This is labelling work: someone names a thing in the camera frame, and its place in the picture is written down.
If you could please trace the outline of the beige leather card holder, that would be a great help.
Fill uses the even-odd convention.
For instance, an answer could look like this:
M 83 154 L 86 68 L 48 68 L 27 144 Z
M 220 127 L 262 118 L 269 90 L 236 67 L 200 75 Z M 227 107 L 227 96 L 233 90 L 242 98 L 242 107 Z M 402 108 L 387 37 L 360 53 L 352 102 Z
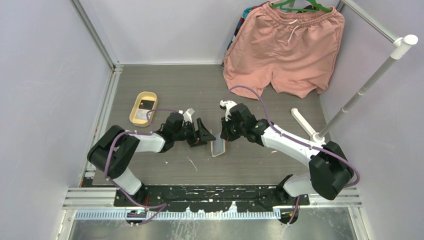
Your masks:
M 215 140 L 210 143 L 211 156 L 218 157 L 226 152 L 226 141 L 221 138 L 221 134 L 214 135 Z

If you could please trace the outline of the beige oval plastic tray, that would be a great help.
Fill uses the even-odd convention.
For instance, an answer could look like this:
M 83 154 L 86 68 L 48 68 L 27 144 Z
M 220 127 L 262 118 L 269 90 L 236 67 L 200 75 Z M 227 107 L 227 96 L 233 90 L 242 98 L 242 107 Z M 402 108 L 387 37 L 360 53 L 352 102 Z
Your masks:
M 139 93 L 129 115 L 130 122 L 137 127 L 148 127 L 150 125 L 148 118 L 152 118 L 151 115 L 154 113 L 152 110 L 156 109 L 157 105 L 158 97 L 154 92 Z

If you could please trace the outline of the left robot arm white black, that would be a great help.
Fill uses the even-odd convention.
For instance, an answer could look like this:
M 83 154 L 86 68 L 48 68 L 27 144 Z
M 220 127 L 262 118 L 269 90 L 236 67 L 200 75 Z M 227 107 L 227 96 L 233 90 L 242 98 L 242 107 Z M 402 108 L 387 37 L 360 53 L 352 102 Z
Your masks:
M 91 147 L 87 160 L 126 193 L 126 200 L 141 206 L 146 200 L 144 184 L 131 172 L 129 163 L 135 153 L 165 153 L 175 142 L 192 147 L 206 145 L 216 138 L 200 118 L 193 122 L 189 112 L 171 112 L 165 123 L 152 133 L 137 134 L 113 125 Z

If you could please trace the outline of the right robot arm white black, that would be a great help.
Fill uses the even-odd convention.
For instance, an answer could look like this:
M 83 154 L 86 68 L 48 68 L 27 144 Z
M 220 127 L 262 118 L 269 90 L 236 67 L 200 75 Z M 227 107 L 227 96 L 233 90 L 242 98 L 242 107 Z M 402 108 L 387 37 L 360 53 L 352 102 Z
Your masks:
M 267 119 L 256 119 L 243 103 L 222 100 L 225 111 L 221 118 L 220 138 L 233 142 L 240 137 L 249 142 L 279 151 L 305 165 L 309 172 L 287 175 L 277 185 L 277 198 L 283 205 L 291 205 L 298 196 L 318 194 L 334 200 L 354 176 L 345 161 L 340 146 L 335 142 L 318 144 L 291 134 Z

